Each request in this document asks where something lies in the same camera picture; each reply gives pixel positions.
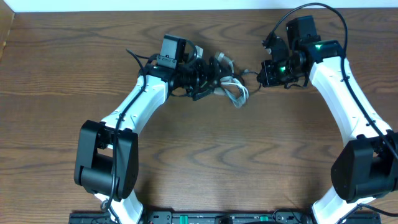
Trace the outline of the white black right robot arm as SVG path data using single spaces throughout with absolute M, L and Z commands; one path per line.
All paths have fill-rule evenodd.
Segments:
M 290 88 L 303 78 L 331 111 L 343 150 L 331 167 L 332 185 L 311 207 L 312 223 L 343 223 L 370 202 L 397 190 L 397 133 L 377 114 L 357 84 L 346 46 L 322 40 L 312 16 L 286 25 L 287 38 L 270 32 L 262 42 L 271 55 L 262 63 L 263 87 Z

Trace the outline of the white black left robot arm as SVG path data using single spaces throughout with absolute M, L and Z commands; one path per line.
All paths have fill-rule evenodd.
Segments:
M 139 66 L 132 92 L 101 121 L 85 121 L 80 129 L 74 181 L 101 200 L 100 208 L 115 223 L 138 223 L 144 207 L 134 186 L 139 172 L 138 138 L 155 110 L 172 92 L 183 88 L 199 100 L 209 95 L 221 75 L 220 56 L 204 60 L 192 41 L 166 34 L 160 53 L 133 56 Z

